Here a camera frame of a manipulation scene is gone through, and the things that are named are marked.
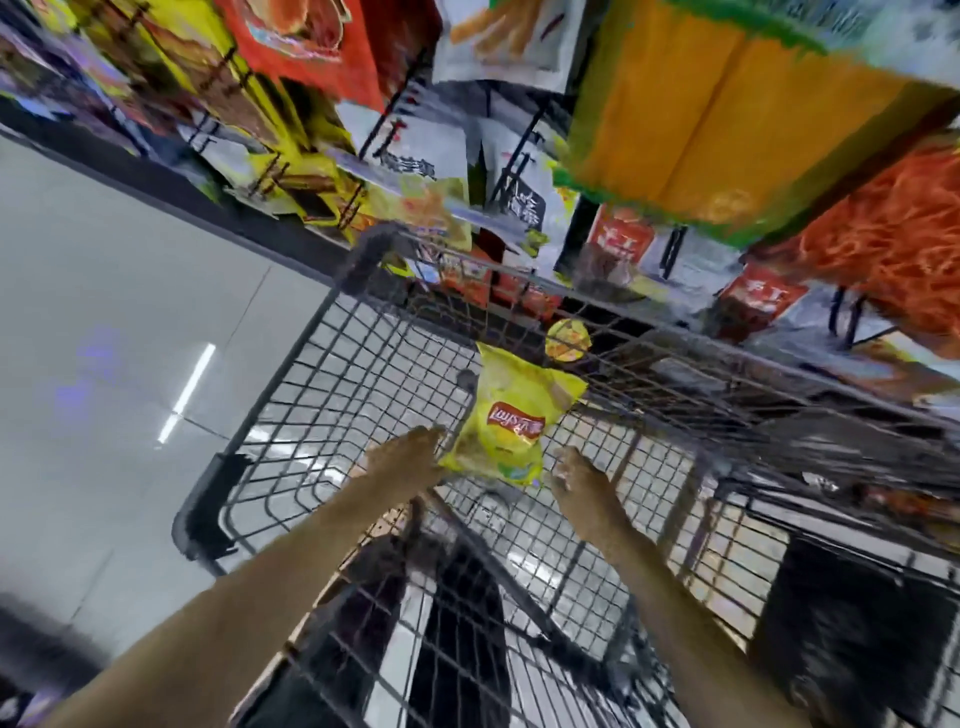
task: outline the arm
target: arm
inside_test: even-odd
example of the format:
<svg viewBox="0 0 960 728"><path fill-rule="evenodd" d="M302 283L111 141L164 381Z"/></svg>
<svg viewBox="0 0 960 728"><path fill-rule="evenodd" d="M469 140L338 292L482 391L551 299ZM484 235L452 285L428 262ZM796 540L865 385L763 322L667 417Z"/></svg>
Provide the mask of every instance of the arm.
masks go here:
<svg viewBox="0 0 960 728"><path fill-rule="evenodd" d="M440 481L442 433L417 427L371 451L367 474L194 597L44 728L222 728L367 527Z"/></svg>
<svg viewBox="0 0 960 728"><path fill-rule="evenodd" d="M630 589L692 728L809 728L676 579L654 543L634 530L607 477L573 448L564 451L562 467L565 485L553 488L557 502Z"/></svg>

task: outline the yellow chip bag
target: yellow chip bag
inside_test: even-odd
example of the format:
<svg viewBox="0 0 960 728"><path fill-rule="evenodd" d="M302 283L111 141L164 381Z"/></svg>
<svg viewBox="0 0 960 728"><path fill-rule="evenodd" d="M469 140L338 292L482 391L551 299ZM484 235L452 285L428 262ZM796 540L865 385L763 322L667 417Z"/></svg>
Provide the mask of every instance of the yellow chip bag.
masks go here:
<svg viewBox="0 0 960 728"><path fill-rule="evenodd" d="M515 485L537 484L543 470L538 439L573 406L587 383L486 344L477 344L477 349L483 370L476 402L440 464Z"/></svg>

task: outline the supermarket aisle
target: supermarket aisle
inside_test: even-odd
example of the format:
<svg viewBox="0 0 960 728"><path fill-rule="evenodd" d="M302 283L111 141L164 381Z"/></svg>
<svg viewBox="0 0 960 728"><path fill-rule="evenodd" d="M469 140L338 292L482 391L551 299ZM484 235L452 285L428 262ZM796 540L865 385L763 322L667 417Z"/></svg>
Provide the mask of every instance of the supermarket aisle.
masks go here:
<svg viewBox="0 0 960 728"><path fill-rule="evenodd" d="M209 583L172 519L325 289L3 139L0 170L0 593L115 656Z"/></svg>

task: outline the left hand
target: left hand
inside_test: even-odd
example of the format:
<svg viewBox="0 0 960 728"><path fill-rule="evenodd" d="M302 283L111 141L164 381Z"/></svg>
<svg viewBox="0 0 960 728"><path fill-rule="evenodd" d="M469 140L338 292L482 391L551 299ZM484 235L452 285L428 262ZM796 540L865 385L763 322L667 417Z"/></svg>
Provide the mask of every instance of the left hand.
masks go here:
<svg viewBox="0 0 960 728"><path fill-rule="evenodd" d="M356 478L348 490L362 483L364 498L373 498L385 511L433 488L446 475L434 459L444 433L442 427L414 427L370 450L367 473Z"/></svg>

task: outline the red logo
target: red logo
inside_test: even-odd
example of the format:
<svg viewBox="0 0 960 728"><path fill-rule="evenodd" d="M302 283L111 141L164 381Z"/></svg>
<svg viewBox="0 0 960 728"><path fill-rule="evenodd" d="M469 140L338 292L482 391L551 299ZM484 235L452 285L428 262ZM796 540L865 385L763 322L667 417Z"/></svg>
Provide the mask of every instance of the red logo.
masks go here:
<svg viewBox="0 0 960 728"><path fill-rule="evenodd" d="M543 433L546 420L543 417L530 417L507 402L499 401L490 408L487 424L500 425L518 437L536 440Z"/></svg>

